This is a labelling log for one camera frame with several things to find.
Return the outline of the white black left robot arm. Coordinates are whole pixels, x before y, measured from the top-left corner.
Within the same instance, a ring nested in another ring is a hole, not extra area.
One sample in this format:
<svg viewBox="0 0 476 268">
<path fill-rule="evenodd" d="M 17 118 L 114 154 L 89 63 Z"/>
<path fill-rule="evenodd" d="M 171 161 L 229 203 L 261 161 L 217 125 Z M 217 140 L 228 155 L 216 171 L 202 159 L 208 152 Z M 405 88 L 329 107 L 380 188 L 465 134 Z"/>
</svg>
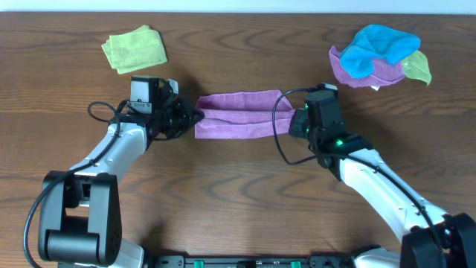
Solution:
<svg viewBox="0 0 476 268">
<path fill-rule="evenodd" d="M 173 79 L 134 76 L 112 108 L 101 142 L 67 171 L 50 171 L 34 203 L 38 253 L 63 267 L 143 267 L 145 251 L 123 238 L 118 185 L 154 141 L 179 138 L 203 114 Z"/>
</svg>

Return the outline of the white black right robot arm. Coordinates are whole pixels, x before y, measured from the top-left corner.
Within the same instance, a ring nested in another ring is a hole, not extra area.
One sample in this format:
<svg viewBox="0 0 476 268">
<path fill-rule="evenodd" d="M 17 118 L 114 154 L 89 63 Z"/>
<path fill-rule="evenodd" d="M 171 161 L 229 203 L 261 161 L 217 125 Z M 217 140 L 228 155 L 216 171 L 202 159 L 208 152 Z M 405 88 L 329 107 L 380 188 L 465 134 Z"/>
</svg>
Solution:
<svg viewBox="0 0 476 268">
<path fill-rule="evenodd" d="M 361 250 L 352 258 L 354 267 L 475 266 L 475 221 L 466 213 L 451 216 L 413 190 L 371 143 L 346 131 L 339 112 L 310 119 L 299 109 L 290 133 L 307 139 L 318 163 L 359 193 L 401 243 L 399 252 Z"/>
</svg>

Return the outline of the purple microfiber cloth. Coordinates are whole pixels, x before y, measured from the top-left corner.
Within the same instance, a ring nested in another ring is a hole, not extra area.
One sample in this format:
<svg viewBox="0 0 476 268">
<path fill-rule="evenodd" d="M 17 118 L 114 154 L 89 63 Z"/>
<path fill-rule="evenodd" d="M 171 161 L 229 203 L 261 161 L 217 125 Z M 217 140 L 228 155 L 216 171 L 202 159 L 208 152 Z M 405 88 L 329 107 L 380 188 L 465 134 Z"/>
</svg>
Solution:
<svg viewBox="0 0 476 268">
<path fill-rule="evenodd" d="M 251 139 L 289 131 L 295 109 L 280 90 L 201 96 L 205 118 L 195 126 L 200 139 Z"/>
</svg>

